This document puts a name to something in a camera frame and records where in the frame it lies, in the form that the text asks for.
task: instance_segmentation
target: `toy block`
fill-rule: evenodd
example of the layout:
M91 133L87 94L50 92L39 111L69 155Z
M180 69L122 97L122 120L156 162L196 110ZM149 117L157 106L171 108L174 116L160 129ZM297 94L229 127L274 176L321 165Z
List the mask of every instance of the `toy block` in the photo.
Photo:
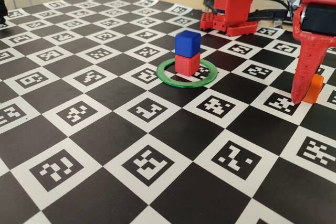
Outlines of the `toy block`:
M193 31L183 31L175 36L175 53L192 58L201 48L201 35Z
M185 76L192 76L200 68L200 53L192 58L175 55L175 71Z

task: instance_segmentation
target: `plastic ring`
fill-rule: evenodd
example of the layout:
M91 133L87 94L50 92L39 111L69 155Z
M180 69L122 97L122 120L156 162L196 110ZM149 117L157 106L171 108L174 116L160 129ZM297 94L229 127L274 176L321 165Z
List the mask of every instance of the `plastic ring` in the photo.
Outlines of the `plastic ring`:
M178 88L198 88L198 87L202 87L205 86L211 82L213 82L218 74L217 68L215 65L213 65L210 61L201 59L200 63L204 66L207 67L210 71L209 75L200 81L193 81L193 82L183 82L183 81L175 81L171 78L169 78L168 76L166 76L166 74L164 73L164 70L169 67L170 65L175 63L175 59L169 59L169 60L165 60L164 62L162 62L156 70L156 74L158 76L158 78L163 81L164 83L170 85L170 86L174 86L174 87L178 87Z

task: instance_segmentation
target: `black square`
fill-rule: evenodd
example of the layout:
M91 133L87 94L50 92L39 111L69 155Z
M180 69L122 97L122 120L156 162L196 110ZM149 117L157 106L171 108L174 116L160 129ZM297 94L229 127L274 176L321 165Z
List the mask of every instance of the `black square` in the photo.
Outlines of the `black square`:
M11 173L0 177L0 216L1 222L22 224L39 209Z
M246 79L234 73L229 73L222 80L213 85L211 89L250 104L266 87L266 85L259 82Z
M172 36L165 35L159 39L152 41L151 44L170 51L175 48L175 39Z
M65 76L68 76L69 74L75 73L89 66L91 66L91 63L83 60L78 56L73 55L46 65L45 68L57 75L58 77L63 78Z
M110 113L72 135L71 139L104 165L145 134L142 129L121 116Z
M254 64L251 64L249 67L242 71L243 73L249 74L260 79L265 80L273 71L267 68L263 68Z
M222 46L230 43L231 40L222 37L206 34L201 37L201 44L207 47L219 49Z
M87 92L87 95L114 110L141 95L144 91L144 89L122 78L115 78Z
M74 77L74 79L84 86L90 86L91 84L96 83L102 79L106 78L105 75L99 73L95 70L89 70L89 72L83 73L79 76Z
M211 159L212 162L246 180L261 157L257 154L228 141Z
M262 49L256 53L250 60L254 60L275 68L286 69L294 60L294 57L279 54L277 52Z
M301 44L301 42L294 39L293 33L291 31L285 31L278 39L286 41L286 42L294 43L294 44L297 44L297 45Z
M300 125L331 139L336 139L335 120L335 110L315 103Z
M336 172L336 148L311 137L306 137L297 156L309 160L332 172Z
M146 206L102 168L44 209L43 213L51 223L59 224L130 223Z
M6 80L18 74L38 68L39 65L26 57L12 60L0 65L0 79Z
M115 50L118 50L120 52L126 52L142 44L143 44L142 41L125 36L125 37L121 37L120 39L116 39L114 41L108 42L105 45Z
M118 33L128 35L128 34L136 32L136 31L139 31L141 29L143 29L143 27L141 27L141 26L136 26L136 25L133 25L133 24L124 24L124 25L121 25L121 26L114 27L113 31L117 31Z
M207 113L223 118L235 105L233 103L224 101L221 98L211 95L204 102L199 104L197 108Z
M8 168L12 169L59 143L65 137L40 115L1 135L0 156Z
M274 82L272 82L271 86L290 93L292 90L292 83L294 79L294 74L290 72L282 72L281 75Z
M14 47L14 49L19 51L23 55L30 55L53 46L55 45L45 39L36 39L31 42L16 46Z
M150 159L156 160L157 166L150 162ZM153 147L147 145L141 151L132 156L128 161L122 164L127 171L133 174L137 179L147 186L152 185L166 170L168 170L174 162L168 157L158 152ZM160 169L153 174L146 174L146 169Z
M194 160L221 131L223 128L217 124L181 109L150 134Z
M334 223L335 184L278 158L254 198L293 223Z
M227 129L276 155L280 155L297 127L284 119L249 106Z
M205 87L197 89L181 89L161 83L152 88L150 91L180 107L183 107L203 93L206 89L207 88Z
M290 98L282 94L273 93L266 102L264 102L264 105L281 111L284 114L293 115L300 104L293 104Z
M58 80L22 97L40 113L44 113L81 94L80 91L65 81Z
M149 68L142 69L141 71L133 74L132 77L146 84L157 80L156 71Z
M256 47L266 47L268 44L270 44L273 40L270 38L258 36L255 34L250 35L242 35L236 41L240 41L246 44L250 44Z
M170 223L235 223L249 201L249 197L192 163L151 207Z
M82 169L83 166L74 157L66 150L61 150L29 171L50 191Z
M74 126L97 112L97 110L87 105L85 102L80 101L58 112L57 115L69 125Z
M129 108L127 111L144 120L146 123L149 123L153 119L161 115L163 112L165 112L167 109L167 107L149 98L146 98L135 106Z
M97 66L104 68L111 73L116 74L117 76L120 76L141 65L143 65L143 61L125 54L117 55L111 59L97 64Z
M73 54L76 54L78 52L82 52L84 50L87 50L89 48L98 46L99 44L95 41L92 41L91 39L87 38L80 38L65 44L60 45L61 48L64 48L65 50L72 52Z

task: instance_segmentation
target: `checkerboard mat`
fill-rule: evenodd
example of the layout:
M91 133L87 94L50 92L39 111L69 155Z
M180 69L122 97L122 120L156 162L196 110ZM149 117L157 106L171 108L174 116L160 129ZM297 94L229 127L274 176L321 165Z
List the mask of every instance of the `checkerboard mat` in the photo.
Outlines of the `checkerboard mat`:
M293 104L300 45L259 27L199 31L158 0L61 0L0 27L0 223L335 223L336 50ZM218 68L163 84L174 36ZM209 71L201 66L197 81Z

